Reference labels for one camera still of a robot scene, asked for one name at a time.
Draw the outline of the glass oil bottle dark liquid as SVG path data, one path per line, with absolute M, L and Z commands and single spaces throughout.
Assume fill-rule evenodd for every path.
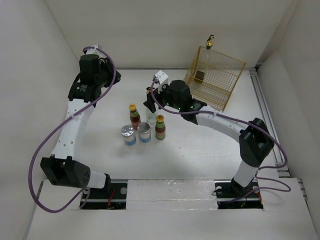
M 196 57 L 196 65 L 195 65 L 195 74 L 194 74 L 194 81 L 197 83 L 202 84 L 204 81 L 205 73 L 204 71 L 201 71 L 200 69 L 206 67 L 209 64 L 210 61 L 210 54 L 211 54 L 211 48 L 213 46 L 213 40 L 215 36 L 211 34 L 208 39 L 206 40 L 205 47 L 200 46 L 197 51 L 197 57 Z

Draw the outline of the clear glass oil bottle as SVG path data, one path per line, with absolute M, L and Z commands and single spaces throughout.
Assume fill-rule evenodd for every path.
M 158 112 L 151 112 L 147 107 L 145 108 L 146 122 L 151 128 L 156 126 Z

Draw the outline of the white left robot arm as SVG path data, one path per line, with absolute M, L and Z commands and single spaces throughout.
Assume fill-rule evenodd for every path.
M 119 82 L 121 74 L 108 57 L 97 54 L 82 55 L 79 69 L 68 93 L 67 123 L 62 127 L 50 157 L 41 159 L 40 167 L 52 185 L 93 188 L 95 194 L 104 199 L 112 191 L 109 175 L 91 170 L 78 159 L 88 120 L 96 107 L 96 100 L 102 95 L 102 88 Z

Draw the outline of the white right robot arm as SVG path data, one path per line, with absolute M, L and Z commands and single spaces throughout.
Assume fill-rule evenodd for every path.
M 255 118 L 246 123 L 247 127 L 242 127 L 238 121 L 220 116 L 207 103 L 193 98 L 190 88 L 182 80 L 157 88 L 148 87 L 143 104 L 152 113 L 157 108 L 172 107 L 186 121 L 216 130 L 239 144 L 241 163 L 229 186 L 234 198 L 249 192 L 258 168 L 275 146 L 263 120 Z

